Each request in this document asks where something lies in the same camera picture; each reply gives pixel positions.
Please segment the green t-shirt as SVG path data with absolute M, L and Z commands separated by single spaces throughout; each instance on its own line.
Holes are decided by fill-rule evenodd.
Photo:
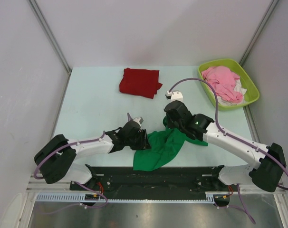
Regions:
M 137 150 L 134 153 L 134 171 L 154 171 L 161 168 L 176 157 L 185 142 L 208 146 L 207 142 L 190 139 L 176 128 L 168 128 L 166 121 L 167 118 L 163 118 L 165 130 L 154 131 L 147 135 L 151 149 Z

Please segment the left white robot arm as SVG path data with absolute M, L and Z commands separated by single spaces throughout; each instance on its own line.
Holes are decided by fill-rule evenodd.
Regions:
M 69 140 L 63 134 L 54 136 L 34 157 L 37 165 L 33 176 L 44 179 L 47 184 L 59 181 L 80 183 L 91 190 L 97 184 L 97 178 L 89 165 L 77 164 L 77 160 L 96 154 L 110 154 L 129 147 L 133 151 L 149 150 L 148 136 L 142 128 L 142 119 L 137 117 L 123 127 L 103 132 L 98 138 Z

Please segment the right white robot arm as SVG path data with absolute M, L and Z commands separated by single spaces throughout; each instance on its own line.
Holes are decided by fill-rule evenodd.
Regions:
M 254 184 L 267 192 L 278 188 L 286 166 L 281 146 L 267 146 L 235 135 L 210 117 L 191 114 L 178 100 L 170 102 L 164 111 L 169 128 L 178 129 L 189 139 L 216 145 L 246 162 L 240 166 L 220 166 L 219 173 L 211 178 L 215 190 L 232 184 Z

